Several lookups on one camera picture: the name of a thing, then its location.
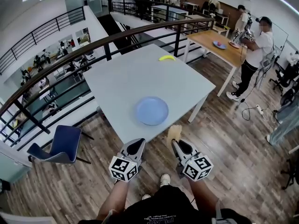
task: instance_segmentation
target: banana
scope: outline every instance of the banana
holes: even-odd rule
[[[171,59],[171,60],[176,60],[176,59],[174,59],[174,57],[173,56],[171,56],[171,55],[166,55],[166,56],[163,56],[163,57],[161,57],[160,59],[159,59],[159,61],[163,61],[163,60],[166,60],[166,59]]]

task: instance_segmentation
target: office chair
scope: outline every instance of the office chair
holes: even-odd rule
[[[58,125],[54,134],[50,152],[43,151],[36,143],[32,144],[27,153],[33,157],[47,162],[74,163],[76,160],[91,164],[89,161],[77,157],[81,134],[94,140],[93,137],[81,129]]]
[[[299,75],[299,69],[297,65],[288,65],[285,70],[279,67],[279,70],[275,70],[275,72],[278,80],[270,79],[269,82],[273,81],[275,83],[273,90],[278,87],[281,92],[281,96],[283,96],[284,87],[289,87],[291,81]]]
[[[288,171],[280,171],[281,174],[288,174],[289,180],[285,187],[282,187],[282,190],[286,190],[287,187],[292,186],[294,184],[294,179],[296,180],[296,183],[299,184],[299,158],[297,158],[296,166],[294,167],[291,160],[288,159],[287,162],[290,165],[290,169]]]

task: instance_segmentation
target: sneaker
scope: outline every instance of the sneaker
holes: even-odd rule
[[[236,89],[239,89],[239,84],[236,81],[233,81],[233,87],[235,87]]]
[[[230,92],[226,92],[226,96],[227,96],[228,98],[234,100],[234,101],[239,101],[239,99],[240,99],[239,97],[237,97],[237,96],[235,95],[235,92],[232,92],[232,93],[230,93]]]
[[[148,198],[150,198],[150,197],[151,197],[150,195],[145,194],[145,195],[143,195],[142,200],[148,199]]]
[[[163,174],[161,177],[160,187],[170,184],[170,176],[168,174]]]
[[[266,140],[268,143],[270,143],[270,135],[269,134],[266,136]]]

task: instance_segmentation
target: blue chair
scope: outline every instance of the blue chair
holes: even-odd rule
[[[81,134],[94,140],[93,137],[81,129],[58,125],[54,134],[50,152],[43,151],[36,143],[32,144],[27,153],[47,162],[74,163],[76,160],[91,164],[89,161],[77,157]]]

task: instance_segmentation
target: blue plate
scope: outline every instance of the blue plate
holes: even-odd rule
[[[214,46],[216,46],[216,47],[218,47],[219,49],[222,49],[222,50],[225,50],[226,48],[227,48],[227,46],[226,45],[224,45],[224,44],[221,44],[221,46],[218,46],[218,41],[214,41],[213,42],[213,44],[214,44]]]
[[[137,119],[146,125],[159,125],[168,116],[168,105],[158,97],[145,97],[141,99],[136,107]]]

